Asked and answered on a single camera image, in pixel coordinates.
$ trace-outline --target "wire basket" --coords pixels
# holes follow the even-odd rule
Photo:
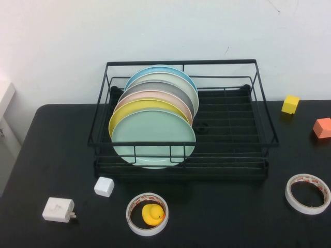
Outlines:
[[[183,70],[195,82],[199,110],[193,121],[196,142],[113,143],[108,123],[128,79],[151,65],[170,65]],[[88,138],[95,149],[97,176],[149,179],[264,179],[268,151],[279,145],[269,114],[255,59],[108,62]],[[148,169],[124,161],[114,146],[132,146],[136,160],[139,146],[183,146],[184,161]],[[190,156],[186,146],[195,146]]]

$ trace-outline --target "mint green plate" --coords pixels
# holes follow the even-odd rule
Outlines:
[[[123,118],[114,128],[112,142],[195,142],[195,133],[180,115],[162,108],[147,108]],[[184,160],[184,146],[136,146],[136,162],[132,146],[115,146],[115,151],[133,165],[176,165]],[[185,156],[192,154],[194,146],[185,147]],[[163,167],[145,167],[160,169]]]

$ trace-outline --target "roll of tape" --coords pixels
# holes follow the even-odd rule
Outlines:
[[[324,204],[318,207],[308,207],[298,202],[291,192],[291,185],[296,182],[310,182],[314,184],[317,188],[319,188],[320,191],[322,191],[324,195]],[[320,178],[310,174],[298,174],[291,177],[285,188],[285,197],[289,204],[297,211],[310,215],[322,213],[329,206],[331,201],[330,193],[330,189],[325,184],[325,182],[323,182]]]
[[[133,211],[133,209],[135,208],[135,206],[140,203],[143,202],[145,200],[153,200],[155,202],[157,202],[158,204],[160,204],[164,210],[165,213],[165,217],[164,220],[161,222],[161,224],[159,224],[158,226],[155,226],[153,228],[150,229],[143,229],[143,228],[139,228],[136,225],[134,225],[134,223],[131,220],[131,213]],[[129,227],[131,228],[131,230],[140,235],[140,236],[153,236],[155,234],[158,234],[159,232],[161,232],[165,226],[167,225],[168,219],[169,219],[169,209],[168,209],[168,205],[166,203],[166,201],[159,195],[154,194],[154,193],[143,193],[140,195],[137,195],[135,198],[133,198],[128,207],[126,208],[126,220],[129,224]]]

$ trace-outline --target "white power adapter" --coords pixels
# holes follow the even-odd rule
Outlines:
[[[69,222],[70,218],[76,218],[73,211],[72,199],[48,198],[42,216],[47,221]]]

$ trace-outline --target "colorful plates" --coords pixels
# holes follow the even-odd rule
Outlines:
[[[139,100],[143,98],[149,98],[149,99],[155,99],[155,100],[163,100],[167,103],[172,104],[173,106],[176,106],[183,114],[185,115],[186,119],[188,120],[189,124],[192,125],[193,117],[191,114],[190,109],[186,104],[179,99],[177,96],[174,96],[172,94],[162,92],[162,91],[155,91],[155,90],[146,90],[146,91],[138,91],[135,93],[132,93],[128,95],[127,97],[123,98],[116,106],[114,111],[116,111],[118,108],[124,106],[125,104],[132,102],[134,100]]]
[[[124,92],[121,97],[118,100],[118,104],[121,103],[122,99],[127,97],[130,94],[140,92],[140,91],[161,91],[166,92],[169,94],[172,94],[174,96],[177,96],[179,99],[181,99],[186,106],[190,109],[191,115],[194,116],[194,108],[193,103],[191,99],[188,97],[188,95],[182,91],[180,88],[178,88],[175,85],[172,85],[171,83],[163,80],[153,81],[153,80],[147,80],[143,81],[138,85],[134,85],[130,87],[126,92]]]
[[[159,99],[144,98],[144,99],[131,101],[131,102],[123,105],[122,107],[118,108],[114,112],[114,114],[110,118],[109,126],[108,126],[110,137],[112,137],[114,128],[118,125],[118,123],[124,117],[128,116],[129,114],[131,114],[135,111],[145,109],[145,108],[151,108],[151,107],[160,108],[160,110],[170,110],[170,111],[182,116],[187,121],[187,124],[188,124],[187,117],[184,115],[184,113],[178,107],[176,107],[166,101],[159,100]],[[139,132],[139,130],[135,126],[132,126],[132,128],[136,132]]]
[[[199,97],[198,93],[196,92],[195,88],[187,82],[184,78],[176,75],[176,74],[171,74],[167,72],[151,72],[150,74],[145,74],[141,77],[138,77],[137,79],[133,80],[129,86],[127,87],[126,90],[132,88],[134,85],[141,84],[145,82],[146,80],[152,80],[152,81],[158,81],[158,80],[163,80],[167,81],[170,84],[180,88],[182,91],[184,91],[190,100],[193,103],[193,108],[194,108],[194,115],[197,114],[198,107],[199,107]]]
[[[127,115],[112,132],[113,142],[195,142],[189,123],[179,114],[161,108],[147,108]],[[176,165],[184,160],[183,146],[136,146],[136,162],[132,146],[117,146],[115,151],[133,165]],[[185,147],[190,156],[194,146]]]
[[[133,75],[129,79],[129,81],[125,85],[124,91],[126,91],[129,88],[129,86],[131,85],[131,83],[134,82],[136,79],[138,79],[138,78],[140,78],[144,75],[148,75],[148,74],[151,74],[151,73],[160,73],[160,72],[170,73],[170,74],[180,76],[181,78],[186,80],[190,85],[192,85],[192,87],[198,93],[197,87],[195,86],[194,82],[192,81],[192,79],[187,74],[185,74],[184,72],[182,72],[180,70],[177,70],[173,67],[164,66],[164,65],[155,65],[155,66],[151,66],[151,67],[148,67],[146,69],[138,71],[135,75]]]

